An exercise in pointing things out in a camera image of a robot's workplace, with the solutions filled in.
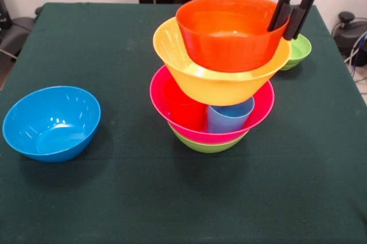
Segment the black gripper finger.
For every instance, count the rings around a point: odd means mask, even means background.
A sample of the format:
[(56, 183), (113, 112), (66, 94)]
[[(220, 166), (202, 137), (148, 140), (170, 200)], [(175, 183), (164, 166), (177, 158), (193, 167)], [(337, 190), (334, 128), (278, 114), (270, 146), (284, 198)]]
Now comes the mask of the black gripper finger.
[(293, 9), (288, 26), (283, 35), (284, 39), (291, 40), (298, 37), (314, 1), (315, 0), (302, 0), (301, 3)]
[(272, 32), (281, 28), (287, 22), (290, 12), (290, 0), (278, 0), (267, 30)]

